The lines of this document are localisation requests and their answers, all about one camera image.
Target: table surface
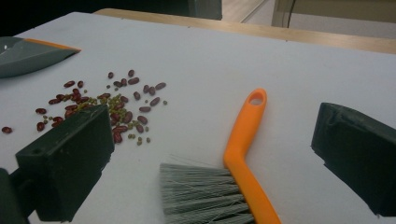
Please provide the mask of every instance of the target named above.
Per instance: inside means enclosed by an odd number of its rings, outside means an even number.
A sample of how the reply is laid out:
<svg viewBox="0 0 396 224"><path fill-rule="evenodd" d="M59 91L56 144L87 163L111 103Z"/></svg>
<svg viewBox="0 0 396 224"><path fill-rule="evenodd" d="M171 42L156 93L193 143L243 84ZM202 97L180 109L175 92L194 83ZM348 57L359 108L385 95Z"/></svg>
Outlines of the table surface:
<svg viewBox="0 0 396 224"><path fill-rule="evenodd" d="M82 51L32 74L0 79L0 126L14 128L12 134L0 134L0 163L9 172L18 167L15 153L50 129L35 130L41 120L35 109L45 107L49 116L57 116L71 104L48 105L56 94L71 91L65 82L83 80L88 96L104 91L129 96L125 107L135 117L145 103L131 101L133 92L144 84L167 83L156 96L168 105L156 105L146 115L149 132L142 136L151 137L151 143L138 147L124 136L73 223L163 223L160 163L222 167L240 106L259 87L266 89L268 102L247 164L282 223L395 223L394 217L374 215L310 144L322 102L357 109L396 127L396 55L356 45L307 44L311 32L114 9L102 13L114 11L125 16L75 12L19 34ZM126 15L136 19L125 20ZM284 41L297 38L293 33L308 39ZM336 40L340 35L329 36ZM355 37L345 38L354 43ZM394 46L393 40L373 42ZM109 71L119 80L131 68L140 77L138 84L106 88L113 81ZM41 223L35 214L30 220Z"/></svg>
<svg viewBox="0 0 396 224"><path fill-rule="evenodd" d="M396 54L396 39L374 38L355 35L339 35L314 31L287 29L280 27L244 24L227 21L212 21L147 12L104 8L95 14L136 21L151 21L166 24L192 26L244 35L270 37L274 39L320 44L344 49L362 49Z"/></svg>

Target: bean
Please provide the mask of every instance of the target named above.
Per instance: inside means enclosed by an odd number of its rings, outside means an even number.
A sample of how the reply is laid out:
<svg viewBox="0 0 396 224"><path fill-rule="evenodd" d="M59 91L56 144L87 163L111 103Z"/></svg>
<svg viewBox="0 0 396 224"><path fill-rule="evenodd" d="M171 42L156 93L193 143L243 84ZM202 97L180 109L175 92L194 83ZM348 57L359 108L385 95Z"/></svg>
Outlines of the bean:
<svg viewBox="0 0 396 224"><path fill-rule="evenodd" d="M166 83L164 83L164 82L161 82L161 83L158 83L156 86L155 86L155 90L160 90L160 89L163 89L164 87L166 86Z"/></svg>
<svg viewBox="0 0 396 224"><path fill-rule="evenodd" d="M68 119L70 116L74 115L75 111L73 110L66 110L66 112L64 113L64 118Z"/></svg>
<svg viewBox="0 0 396 224"><path fill-rule="evenodd" d="M114 140L114 143L116 143L116 144L121 143L122 142L121 133L118 133L118 132L113 133L113 140Z"/></svg>
<svg viewBox="0 0 396 224"><path fill-rule="evenodd" d="M123 78L123 79L121 80L121 85L122 85L122 86L127 86L126 78Z"/></svg>
<svg viewBox="0 0 396 224"><path fill-rule="evenodd" d="M127 126L117 126L117 127L113 128L113 133L125 133L127 131L128 131Z"/></svg>
<svg viewBox="0 0 396 224"><path fill-rule="evenodd" d="M113 82L113 85L118 87L118 88L122 87L122 83L120 81Z"/></svg>
<svg viewBox="0 0 396 224"><path fill-rule="evenodd" d="M79 82L77 83L77 86L78 86L79 88L82 88L82 87L84 86L84 82L83 82L83 81L79 81Z"/></svg>
<svg viewBox="0 0 396 224"><path fill-rule="evenodd" d="M154 88L154 87L150 87L150 88L148 89L148 93L149 93L150 95L155 95L155 88Z"/></svg>
<svg viewBox="0 0 396 224"><path fill-rule="evenodd" d="M128 84L129 85L134 85L134 84L136 84L138 82L139 82L139 78L138 77L133 77L133 78L128 80Z"/></svg>
<svg viewBox="0 0 396 224"><path fill-rule="evenodd" d="M119 110L119 109L124 108L124 107L125 107L125 103L124 102L120 102L119 104L114 106L114 109Z"/></svg>
<svg viewBox="0 0 396 224"><path fill-rule="evenodd" d="M136 125L136 129L137 129L137 131L138 131L139 133L142 133L143 131L145 131L145 130L143 129L143 126L140 125L140 124Z"/></svg>
<svg viewBox="0 0 396 224"><path fill-rule="evenodd" d="M144 117L144 116L138 116L137 117L137 120L139 120L142 124L148 124L148 119L146 119L146 117Z"/></svg>
<svg viewBox="0 0 396 224"><path fill-rule="evenodd" d="M140 93L139 92L134 92L134 98L136 99L136 100L140 100Z"/></svg>
<svg viewBox="0 0 396 224"><path fill-rule="evenodd" d="M1 131L2 131L3 133L12 133L12 129L11 129L10 127L3 127L3 128L1 129Z"/></svg>
<svg viewBox="0 0 396 224"><path fill-rule="evenodd" d="M155 106L160 102L160 97L155 97L150 103L149 105L151 106Z"/></svg>
<svg viewBox="0 0 396 224"><path fill-rule="evenodd" d="M60 99L52 99L52 100L49 100L49 104L50 104L50 105L59 104L60 102L61 102Z"/></svg>
<svg viewBox="0 0 396 224"><path fill-rule="evenodd" d="M62 117L55 117L52 119L54 122L62 122L64 119Z"/></svg>
<svg viewBox="0 0 396 224"><path fill-rule="evenodd" d="M57 94L55 98L59 99L59 100L63 100L64 99L64 95L63 94Z"/></svg>
<svg viewBox="0 0 396 224"><path fill-rule="evenodd" d="M46 125L45 125L44 122L38 122L36 126L37 126L37 130L38 130L39 132L43 131L44 128L46 127Z"/></svg>
<svg viewBox="0 0 396 224"><path fill-rule="evenodd" d="M74 110L74 109L77 109L77 105L68 105L67 107L65 107L64 109L65 110Z"/></svg>
<svg viewBox="0 0 396 224"><path fill-rule="evenodd" d="M149 107L149 106L140 106L139 110L141 112L149 112L151 110L151 107Z"/></svg>
<svg viewBox="0 0 396 224"><path fill-rule="evenodd" d="M129 99L126 98L125 96L121 96L120 100L123 101L124 103L128 103L129 102Z"/></svg>
<svg viewBox="0 0 396 224"><path fill-rule="evenodd" d="M149 92L149 85L145 85L143 87L143 93L148 93Z"/></svg>
<svg viewBox="0 0 396 224"><path fill-rule="evenodd" d="M125 117L123 118L122 122L124 122L124 123L129 123L129 122L131 122L132 117L133 117L132 112L131 112L131 111L128 111L128 112L125 113Z"/></svg>
<svg viewBox="0 0 396 224"><path fill-rule="evenodd" d="M131 69L128 72L128 77L133 77L133 76L134 76L134 69Z"/></svg>
<svg viewBox="0 0 396 224"><path fill-rule="evenodd" d="M68 81L68 82L64 83L64 87L65 87L65 88L72 87L75 83L76 83L76 82L73 81L73 80Z"/></svg>
<svg viewBox="0 0 396 224"><path fill-rule="evenodd" d="M47 113L47 110L44 109L44 108L37 108L37 109L35 110L35 112L36 112L37 114L46 114L46 113Z"/></svg>

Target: brush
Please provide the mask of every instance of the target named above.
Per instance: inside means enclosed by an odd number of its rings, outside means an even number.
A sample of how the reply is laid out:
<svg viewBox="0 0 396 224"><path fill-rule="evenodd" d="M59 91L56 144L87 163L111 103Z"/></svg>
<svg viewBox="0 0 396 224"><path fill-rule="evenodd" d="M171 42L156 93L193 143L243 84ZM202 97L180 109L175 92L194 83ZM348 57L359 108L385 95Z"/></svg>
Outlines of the brush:
<svg viewBox="0 0 396 224"><path fill-rule="evenodd" d="M266 102L264 89L247 97L224 151L225 169L161 164L165 223L280 223L245 162Z"/></svg>

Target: pile of beans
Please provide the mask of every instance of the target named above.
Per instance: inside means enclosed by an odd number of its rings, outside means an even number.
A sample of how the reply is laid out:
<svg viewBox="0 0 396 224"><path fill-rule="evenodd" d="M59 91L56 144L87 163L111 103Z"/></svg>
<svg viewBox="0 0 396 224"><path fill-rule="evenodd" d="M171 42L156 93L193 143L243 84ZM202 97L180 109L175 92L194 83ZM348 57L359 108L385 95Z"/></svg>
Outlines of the pile of beans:
<svg viewBox="0 0 396 224"><path fill-rule="evenodd" d="M115 74L113 72L109 72L107 74L108 79L113 79ZM128 72L127 77L122 78L121 80L116 80L113 82L114 91L118 91L120 88L126 88L128 86L133 86L139 83L139 77L134 76L134 70L130 70ZM75 80L70 80L64 83L64 87L69 89L73 88L76 85ZM154 96L157 94L157 91L163 89L166 86L166 83L161 82L155 86L145 85L142 94L148 94L150 96ZM159 96L153 98L152 100L146 100L145 103L148 105L140 106L139 113L144 115L137 116L134 119L134 113L131 110L126 108L126 105L130 103L130 99L126 95L122 94L112 94L110 92L104 92L96 97L87 96L87 90L82 90L84 87L84 82L82 80L77 82L77 86L71 90L68 94L57 94L53 99L49 100L49 105L57 105L59 103L71 102L71 105L67 105L64 108L64 114L62 116L51 117L48 116L48 111L46 108L40 107L35 110L35 112L42 116L42 120L39 121L36 125L36 129L39 132L42 132L47 125L51 127L56 127L61 124L65 119L69 118L77 111L93 106L93 105L107 105L110 123L112 126L112 134L114 143L119 144L122 142L122 136L125 133L130 132L127 136L128 139L136 139L137 134L141 134L149 131L149 120L147 118L147 113L151 111L151 109L156 106L161 98ZM142 94L139 91L134 91L131 94L133 96L134 101L140 101L142 98ZM131 133L132 129L135 128L137 133ZM9 127L4 127L2 129L3 133L12 133L12 129ZM146 138L146 142L149 143L151 139L149 137ZM137 145L140 146L143 144L143 138L137 137Z"/></svg>

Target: wooden table edge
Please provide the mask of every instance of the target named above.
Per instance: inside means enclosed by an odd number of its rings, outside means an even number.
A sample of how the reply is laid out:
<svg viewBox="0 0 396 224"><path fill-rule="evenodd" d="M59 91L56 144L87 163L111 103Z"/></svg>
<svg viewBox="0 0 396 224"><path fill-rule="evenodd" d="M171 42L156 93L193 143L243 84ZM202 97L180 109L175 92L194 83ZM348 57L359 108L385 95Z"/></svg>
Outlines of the wooden table edge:
<svg viewBox="0 0 396 224"><path fill-rule="evenodd" d="M213 21L207 19L139 12L116 8L103 8L101 10L95 11L93 14L135 21L149 21L164 24L191 26L243 35L255 35L280 40L319 44L343 49L360 49L372 52L396 54L396 39L357 35L339 35L229 21Z"/></svg>

